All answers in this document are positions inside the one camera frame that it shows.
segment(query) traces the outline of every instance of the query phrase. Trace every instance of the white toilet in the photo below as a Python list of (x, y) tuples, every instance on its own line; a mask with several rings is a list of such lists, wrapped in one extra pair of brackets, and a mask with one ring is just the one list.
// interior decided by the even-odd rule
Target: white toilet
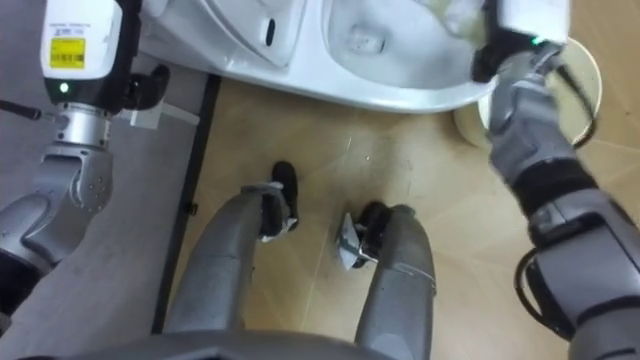
[(140, 49), (186, 67), (371, 109), (472, 103), (473, 47), (414, 0), (147, 0)]

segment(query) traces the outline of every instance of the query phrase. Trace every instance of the robot leg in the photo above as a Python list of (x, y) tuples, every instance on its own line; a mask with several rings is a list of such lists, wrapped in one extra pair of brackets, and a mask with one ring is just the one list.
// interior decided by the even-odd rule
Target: robot leg
[[(339, 238), (343, 260), (348, 257), (345, 249), (354, 249), (346, 245), (349, 222)], [(374, 202), (352, 228), (359, 232), (360, 243), (355, 267), (363, 265), (363, 259), (378, 262), (356, 344), (394, 359), (429, 359), (435, 271), (427, 235), (413, 210)]]
[(256, 242), (295, 228), (296, 197), (295, 171), (281, 162), (271, 183), (243, 187), (218, 210), (191, 253), (165, 333), (241, 327)]

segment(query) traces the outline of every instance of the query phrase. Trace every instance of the yellow label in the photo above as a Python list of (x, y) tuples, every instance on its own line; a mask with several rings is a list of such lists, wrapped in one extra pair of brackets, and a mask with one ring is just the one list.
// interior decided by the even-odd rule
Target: yellow label
[(50, 65), (53, 69), (84, 69), (85, 40), (54, 38), (51, 40)]

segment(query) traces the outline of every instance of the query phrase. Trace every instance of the black cable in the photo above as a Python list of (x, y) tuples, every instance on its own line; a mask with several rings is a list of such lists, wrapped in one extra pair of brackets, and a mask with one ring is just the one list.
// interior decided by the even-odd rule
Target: black cable
[(560, 75), (560, 78), (562, 78), (565, 84), (567, 84), (567, 86), (569, 86), (571, 90), (573, 90), (573, 92), (578, 96), (580, 102), (582, 103), (582, 107), (585, 109), (587, 114), (589, 114), (589, 118), (591, 120), (584, 135), (574, 144), (574, 147), (576, 149), (579, 149), (589, 141), (591, 141), (591, 139), (595, 135), (598, 127), (598, 116), (596, 114), (595, 107), (593, 106), (593, 104), (591, 104), (591, 101), (589, 100), (587, 94), (584, 92), (582, 86), (578, 84), (576, 77), (571, 73), (571, 69), (569, 69), (569, 66), (567, 64), (562, 64), (557, 68), (557, 71), (558, 75)]
[(6, 100), (0, 100), (0, 110), (4, 110), (33, 121), (40, 120), (42, 117), (42, 111), (40, 111), (40, 109), (16, 104)]
[(518, 265), (516, 266), (516, 271), (513, 276), (513, 287), (516, 291), (516, 295), (518, 296), (518, 300), (527, 311), (527, 313), (540, 325), (552, 331), (554, 334), (559, 337), (567, 340), (569, 337), (566, 333), (564, 333), (558, 326), (552, 324), (549, 320), (545, 319), (545, 317), (533, 307), (531, 301), (527, 297), (527, 294), (524, 292), (524, 286), (522, 285), (522, 279), (524, 278), (524, 272), (531, 266), (533, 259), (538, 254), (538, 250), (533, 248), (529, 250), (526, 254), (522, 256)]
[(569, 66), (560, 58), (559, 54), (561, 51), (562, 48), (555, 44), (549, 43), (545, 45), (533, 59), (532, 70), (543, 76), (546, 76), (553, 71), (557, 71), (562, 81), (564, 81), (564, 83), (569, 86), (573, 93), (580, 99), (582, 107), (585, 109), (590, 119), (589, 125), (587, 125), (587, 129), (584, 134), (575, 144), (573, 144), (575, 149), (580, 149), (591, 141), (596, 133), (597, 114), (595, 107), (591, 104), (591, 100), (589, 100), (589, 97), (584, 92), (582, 85), (578, 83), (576, 77), (571, 72), (571, 69), (569, 69)]
[(518, 262), (518, 265), (516, 266), (516, 271), (513, 276), (513, 287), (516, 290), (516, 295), (518, 296), (518, 300), (520, 300), (520, 303), (522, 304), (524, 309), (527, 311), (527, 313), (529, 313), (529, 315), (531, 315), (531, 317), (534, 320), (536, 320), (538, 323), (540, 323), (542, 326), (552, 329), (547, 324), (547, 321), (544, 319), (542, 314), (540, 314), (533, 307), (533, 305), (531, 305), (531, 302), (527, 298), (527, 295), (524, 293), (524, 286), (522, 286), (522, 278), (524, 275), (524, 271), (529, 267), (529, 265), (531, 264), (531, 261), (533, 260), (533, 258), (536, 256), (537, 253), (538, 253), (538, 250), (536, 248), (533, 248), (529, 250), (526, 254), (524, 254), (524, 256), (522, 256), (522, 259), (520, 259), (520, 261)]

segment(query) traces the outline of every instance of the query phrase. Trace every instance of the black foot pad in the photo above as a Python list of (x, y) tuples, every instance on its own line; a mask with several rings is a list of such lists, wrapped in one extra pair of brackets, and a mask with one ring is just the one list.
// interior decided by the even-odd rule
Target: black foot pad
[(296, 169), (289, 162), (279, 161), (273, 165), (271, 180), (282, 184), (282, 196), (287, 206), (289, 206), (289, 211), (291, 212), (290, 218), (297, 219), (297, 222), (289, 228), (289, 231), (292, 231), (300, 223), (300, 218), (298, 217), (298, 176), (296, 175)]
[[(393, 210), (384, 203), (372, 201), (362, 209), (362, 213), (358, 218), (357, 223), (366, 228), (360, 239), (363, 251), (376, 259), (379, 258), (384, 230), (387, 228), (392, 214)], [(359, 269), (366, 262), (366, 259), (360, 258), (353, 267)]]

